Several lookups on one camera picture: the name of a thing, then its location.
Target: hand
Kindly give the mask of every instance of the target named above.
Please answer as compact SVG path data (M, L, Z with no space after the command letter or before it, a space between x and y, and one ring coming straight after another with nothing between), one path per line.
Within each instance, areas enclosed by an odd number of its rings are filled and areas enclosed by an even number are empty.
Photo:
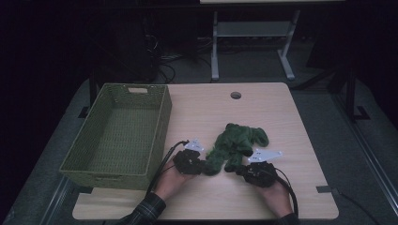
M258 187L255 190L263 197L269 210L271 210L277 218L282 218L293 213L290 205L289 192L279 181L275 181L271 187Z
M166 201L177 194L185 182L193 179L196 175L181 174L175 167L173 158L163 167L163 173L156 185L155 194Z

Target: table leg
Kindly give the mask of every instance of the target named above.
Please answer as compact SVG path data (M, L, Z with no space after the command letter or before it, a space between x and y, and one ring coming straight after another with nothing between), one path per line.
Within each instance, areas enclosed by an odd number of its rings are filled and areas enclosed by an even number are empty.
M289 25L286 42L284 43L283 47L278 50L278 56L281 60L284 73L286 74L287 80L289 81L295 80L295 75L293 74L292 68L290 67L289 61L287 60L286 56L290 47L290 43L292 42L293 35L295 34L296 25L299 19L299 13L299 10L295 11L295 14L293 15L292 21Z
M211 53L211 80L218 81L219 78L219 59L217 58L217 11L215 11L213 21L213 51Z

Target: table hole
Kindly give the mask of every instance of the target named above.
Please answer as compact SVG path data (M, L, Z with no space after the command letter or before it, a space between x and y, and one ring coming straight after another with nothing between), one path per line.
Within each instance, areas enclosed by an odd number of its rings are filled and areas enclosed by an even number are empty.
M242 98L242 95L239 92L233 92L233 93L231 93L231 98L240 99L240 98Z

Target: wooden table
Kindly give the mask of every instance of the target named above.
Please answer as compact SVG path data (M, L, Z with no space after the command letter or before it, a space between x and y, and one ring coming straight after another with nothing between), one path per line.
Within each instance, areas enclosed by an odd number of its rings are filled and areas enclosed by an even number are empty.
M169 85L173 109L165 153L175 143L198 138L206 150L228 123L263 128L267 149L282 151L275 167L289 178L297 195L300 218L336 218L339 214L289 89L284 83L210 83ZM239 92L241 99L232 99ZM81 193L77 219L117 219L144 198L141 190L94 188ZM274 216L251 185L234 173L200 175L167 202L160 219L270 219Z

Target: frog plush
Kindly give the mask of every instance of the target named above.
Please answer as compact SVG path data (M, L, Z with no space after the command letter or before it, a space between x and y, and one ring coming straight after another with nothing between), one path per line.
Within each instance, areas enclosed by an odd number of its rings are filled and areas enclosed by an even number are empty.
M226 172L234 172L242 164L243 157L253 154L253 145L257 143L266 147L269 143L266 132L258 127L228 124L225 131L217 137L211 151L207 153L202 173L205 175L218 174L223 163Z

